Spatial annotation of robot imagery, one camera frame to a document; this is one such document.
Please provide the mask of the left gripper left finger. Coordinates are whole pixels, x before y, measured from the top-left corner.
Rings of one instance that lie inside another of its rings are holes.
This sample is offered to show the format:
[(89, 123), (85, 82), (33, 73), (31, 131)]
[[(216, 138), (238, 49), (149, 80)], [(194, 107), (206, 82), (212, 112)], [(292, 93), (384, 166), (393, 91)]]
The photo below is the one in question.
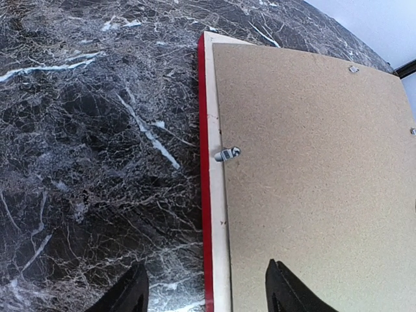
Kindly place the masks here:
[(86, 312), (141, 312), (148, 310), (149, 279), (144, 263), (133, 263), (118, 281)]

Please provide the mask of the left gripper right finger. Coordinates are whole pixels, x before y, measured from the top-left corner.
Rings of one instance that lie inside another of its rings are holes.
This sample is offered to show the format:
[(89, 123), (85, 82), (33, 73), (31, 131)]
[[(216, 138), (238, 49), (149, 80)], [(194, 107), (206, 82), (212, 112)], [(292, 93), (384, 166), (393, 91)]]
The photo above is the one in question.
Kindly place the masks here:
[(337, 312), (322, 301), (281, 261), (271, 259), (265, 274), (270, 312)]

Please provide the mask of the red wooden picture frame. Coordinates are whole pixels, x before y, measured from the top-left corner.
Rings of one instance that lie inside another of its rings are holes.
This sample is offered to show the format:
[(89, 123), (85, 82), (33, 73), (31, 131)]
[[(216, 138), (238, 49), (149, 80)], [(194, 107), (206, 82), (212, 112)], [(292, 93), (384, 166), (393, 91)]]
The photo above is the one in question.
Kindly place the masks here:
[(223, 156), (235, 147), (230, 123), (239, 121), (242, 96), (226, 86), (228, 62), (220, 46), (243, 46), (242, 40), (203, 31), (198, 40), (201, 211), (206, 311), (232, 311), (226, 166)]

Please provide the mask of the brown cardboard backing board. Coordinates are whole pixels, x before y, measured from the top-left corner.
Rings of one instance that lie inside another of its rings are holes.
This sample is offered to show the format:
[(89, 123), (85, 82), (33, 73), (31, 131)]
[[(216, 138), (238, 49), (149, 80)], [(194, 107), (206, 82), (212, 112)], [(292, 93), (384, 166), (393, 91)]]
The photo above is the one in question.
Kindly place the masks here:
[(415, 127), (400, 79), (338, 58), (215, 44), (235, 311), (283, 262), (338, 311), (415, 310)]

